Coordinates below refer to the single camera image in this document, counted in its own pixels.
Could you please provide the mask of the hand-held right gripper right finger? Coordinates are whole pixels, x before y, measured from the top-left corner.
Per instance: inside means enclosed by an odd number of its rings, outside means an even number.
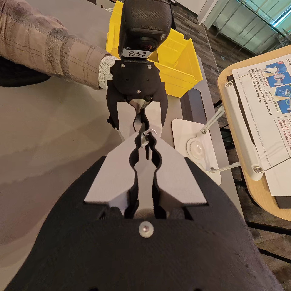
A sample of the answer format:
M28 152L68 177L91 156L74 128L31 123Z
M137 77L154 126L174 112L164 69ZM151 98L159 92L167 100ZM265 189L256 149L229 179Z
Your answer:
M152 185L155 216L166 216L175 208L207 204L187 159L155 133L152 133L152 163L156 167Z

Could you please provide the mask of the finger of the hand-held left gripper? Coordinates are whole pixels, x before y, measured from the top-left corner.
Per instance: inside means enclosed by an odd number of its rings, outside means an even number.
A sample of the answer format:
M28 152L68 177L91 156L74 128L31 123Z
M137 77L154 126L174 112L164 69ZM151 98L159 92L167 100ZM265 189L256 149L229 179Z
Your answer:
M143 108L145 130L152 129L156 134L162 133L160 101L152 101Z
M129 103L126 101L117 102L117 110L119 124L118 133L122 141L125 141L135 132L140 131L141 103L140 101L130 101Z

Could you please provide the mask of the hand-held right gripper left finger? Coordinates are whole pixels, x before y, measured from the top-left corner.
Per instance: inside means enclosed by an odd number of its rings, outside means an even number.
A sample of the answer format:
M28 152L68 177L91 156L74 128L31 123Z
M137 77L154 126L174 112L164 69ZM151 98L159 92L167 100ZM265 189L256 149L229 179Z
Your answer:
M139 132L110 151L102 163L86 197L85 203L117 207L122 214L129 207L129 191L135 183L135 169L129 158L138 149Z

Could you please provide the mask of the silver hex bolt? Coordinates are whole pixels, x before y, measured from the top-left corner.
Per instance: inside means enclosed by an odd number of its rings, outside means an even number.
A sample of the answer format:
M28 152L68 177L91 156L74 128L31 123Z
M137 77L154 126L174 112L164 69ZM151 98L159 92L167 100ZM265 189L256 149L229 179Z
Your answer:
M154 129L147 129L146 131L144 131L141 135L141 148L145 148L147 145L149 145L150 140L149 140L149 134L157 134L156 131Z

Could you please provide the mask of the yellow plastic bin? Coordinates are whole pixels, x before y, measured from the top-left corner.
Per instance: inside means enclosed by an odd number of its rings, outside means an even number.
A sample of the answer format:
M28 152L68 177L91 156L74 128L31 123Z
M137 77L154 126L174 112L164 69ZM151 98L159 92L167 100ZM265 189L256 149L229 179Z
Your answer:
M106 51L120 59L118 55L119 31L123 3L115 2L109 21ZM162 45L150 55L150 62L160 70L161 81L165 83L168 95L181 98L198 82L203 80L198 58L191 39L171 29Z

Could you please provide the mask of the person's left forearm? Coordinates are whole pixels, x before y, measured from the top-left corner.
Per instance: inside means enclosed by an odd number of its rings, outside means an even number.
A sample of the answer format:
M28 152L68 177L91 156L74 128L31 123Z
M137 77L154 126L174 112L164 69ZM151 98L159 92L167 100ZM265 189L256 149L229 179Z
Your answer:
M28 68L87 85L106 88L105 50L70 34L54 17L26 1L0 1L0 54Z

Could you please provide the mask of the person's left hand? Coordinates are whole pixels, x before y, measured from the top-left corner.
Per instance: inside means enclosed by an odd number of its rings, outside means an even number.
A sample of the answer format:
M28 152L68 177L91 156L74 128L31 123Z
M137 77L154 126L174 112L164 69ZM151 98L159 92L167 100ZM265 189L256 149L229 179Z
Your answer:
M112 81L113 79L110 69L115 65L116 60L119 59L115 56L107 55L100 61L98 70L98 83L100 88L107 90L107 81Z

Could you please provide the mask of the wooden document stand white base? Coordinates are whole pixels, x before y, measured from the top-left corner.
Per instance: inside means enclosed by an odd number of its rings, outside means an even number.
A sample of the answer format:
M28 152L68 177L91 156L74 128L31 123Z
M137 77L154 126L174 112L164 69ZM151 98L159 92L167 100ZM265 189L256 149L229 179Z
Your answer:
M274 196L270 193L232 75L234 69L273 60L287 54L290 54L290 45L235 63L224 69L217 81L222 100L222 106L217 113L205 125L174 119L172 121L172 131L175 149L184 157L190 158L215 182L218 182L217 176L220 176L220 172L241 166L247 189L254 201L270 214L290 221L290 209L278 208ZM219 169L216 164L210 127L217 122L223 113L227 117L239 162Z

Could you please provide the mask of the black backing board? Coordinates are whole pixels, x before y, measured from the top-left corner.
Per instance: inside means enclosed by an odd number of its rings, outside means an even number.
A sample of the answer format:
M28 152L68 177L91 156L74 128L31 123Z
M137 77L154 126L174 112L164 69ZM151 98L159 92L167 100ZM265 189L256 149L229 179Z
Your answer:
M278 208L291 209L291 196L274 196Z

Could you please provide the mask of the printed instruction sheet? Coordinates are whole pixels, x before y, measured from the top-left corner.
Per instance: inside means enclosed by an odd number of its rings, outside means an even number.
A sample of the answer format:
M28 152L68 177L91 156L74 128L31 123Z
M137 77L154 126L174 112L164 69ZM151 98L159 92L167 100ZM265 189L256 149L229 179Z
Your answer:
M291 195L291 55L232 70L272 196Z

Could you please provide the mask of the black round pad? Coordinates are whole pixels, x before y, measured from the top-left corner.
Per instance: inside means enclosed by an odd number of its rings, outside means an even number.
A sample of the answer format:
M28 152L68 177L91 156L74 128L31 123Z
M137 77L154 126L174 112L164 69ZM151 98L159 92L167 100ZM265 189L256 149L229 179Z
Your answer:
M0 86L15 88L39 84L50 79L50 76L16 64L4 57L0 57Z

